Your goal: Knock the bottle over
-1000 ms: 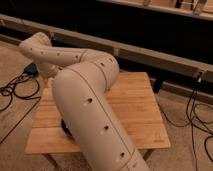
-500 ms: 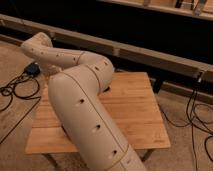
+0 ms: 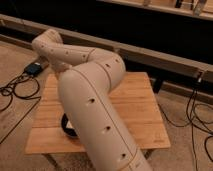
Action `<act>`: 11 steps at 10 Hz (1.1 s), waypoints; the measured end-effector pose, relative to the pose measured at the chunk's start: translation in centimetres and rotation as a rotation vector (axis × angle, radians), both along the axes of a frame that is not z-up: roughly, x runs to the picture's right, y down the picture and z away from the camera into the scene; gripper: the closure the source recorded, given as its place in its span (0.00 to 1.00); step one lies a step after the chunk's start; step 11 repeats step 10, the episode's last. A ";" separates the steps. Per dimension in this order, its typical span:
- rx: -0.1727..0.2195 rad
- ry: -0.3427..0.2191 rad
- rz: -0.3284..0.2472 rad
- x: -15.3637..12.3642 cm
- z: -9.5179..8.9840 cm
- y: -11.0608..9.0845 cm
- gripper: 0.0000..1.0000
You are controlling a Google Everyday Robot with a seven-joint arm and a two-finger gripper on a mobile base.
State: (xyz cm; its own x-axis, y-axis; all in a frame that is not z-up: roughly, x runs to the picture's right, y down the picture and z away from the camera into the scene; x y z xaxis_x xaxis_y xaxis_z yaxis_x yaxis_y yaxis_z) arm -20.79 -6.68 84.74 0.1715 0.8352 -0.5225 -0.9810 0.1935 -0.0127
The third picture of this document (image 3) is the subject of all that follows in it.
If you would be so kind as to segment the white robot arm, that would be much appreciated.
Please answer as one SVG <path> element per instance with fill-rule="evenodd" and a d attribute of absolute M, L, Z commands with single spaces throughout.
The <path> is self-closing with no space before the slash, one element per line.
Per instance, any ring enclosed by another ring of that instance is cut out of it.
<path fill-rule="evenodd" d="M 49 29 L 32 41 L 58 75 L 58 96 L 96 171 L 153 171 L 113 107 L 109 93 L 123 80 L 115 52 L 67 45 Z"/>

